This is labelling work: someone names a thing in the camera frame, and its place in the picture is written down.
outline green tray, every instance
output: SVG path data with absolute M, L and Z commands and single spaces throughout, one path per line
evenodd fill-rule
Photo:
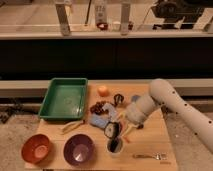
M 80 120 L 84 115 L 86 78 L 54 78 L 39 111 L 44 120 Z

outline gray floor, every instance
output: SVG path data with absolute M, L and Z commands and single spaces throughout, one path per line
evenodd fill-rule
M 191 101 L 213 118 L 213 101 Z M 165 112 L 164 118 L 180 171 L 213 171 L 213 155 L 187 128 L 178 115 Z M 0 171 L 24 171 L 20 155 L 23 143 L 38 127 L 37 115 L 14 115 L 0 124 Z

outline small bowl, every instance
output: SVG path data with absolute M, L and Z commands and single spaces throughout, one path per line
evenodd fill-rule
M 38 163 L 47 156 L 50 146 L 50 140 L 46 135 L 34 135 L 24 143 L 21 151 L 22 158 L 29 163 Z
M 85 134 L 72 136 L 64 146 L 64 158 L 71 165 L 81 165 L 91 159 L 94 143 Z

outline wooden tabletop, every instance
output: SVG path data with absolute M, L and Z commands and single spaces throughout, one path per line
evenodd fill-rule
M 100 97 L 97 88 L 100 84 L 89 84 L 87 94 L 87 109 L 85 113 L 86 124 L 65 134 L 60 134 L 62 123 L 40 121 L 37 133 L 47 135 L 52 142 L 52 149 L 47 158 L 39 164 L 25 164 L 27 169 L 70 169 L 70 170 L 146 170 L 146 171 L 167 171 L 178 170 L 175 155 L 172 149 L 167 128 L 163 119 L 161 110 L 155 111 L 145 122 L 144 128 L 132 131 L 127 137 L 128 141 L 124 141 L 124 149 L 117 157 L 109 155 L 106 149 L 108 139 L 104 132 L 96 127 L 88 124 L 90 117 L 89 107 L 97 101 L 108 100 L 113 102 L 113 96 L 117 93 L 123 94 L 125 104 L 130 103 L 133 95 L 142 95 L 148 91 L 146 84 L 106 84 L 110 90 L 110 96 Z M 92 138 L 95 144 L 95 153 L 92 159 L 78 167 L 69 165 L 63 157 L 63 148 L 66 141 L 73 135 L 83 133 Z M 167 160 L 159 161 L 155 159 L 134 159 L 133 154 L 150 154 L 156 153 L 167 154 Z

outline small container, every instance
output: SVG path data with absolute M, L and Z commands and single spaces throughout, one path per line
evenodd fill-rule
M 36 164 L 47 156 L 50 147 L 51 142 L 46 135 L 34 135 L 24 143 L 21 150 L 22 158 L 26 162 Z
M 118 157 L 123 151 L 123 141 L 120 138 L 110 139 L 107 143 L 107 151 L 111 157 Z
M 64 158 L 74 166 L 82 165 L 89 161 L 94 153 L 94 143 L 85 134 L 72 136 L 64 146 Z
M 86 78 L 54 78 L 39 111 L 44 120 L 80 120 L 87 93 Z

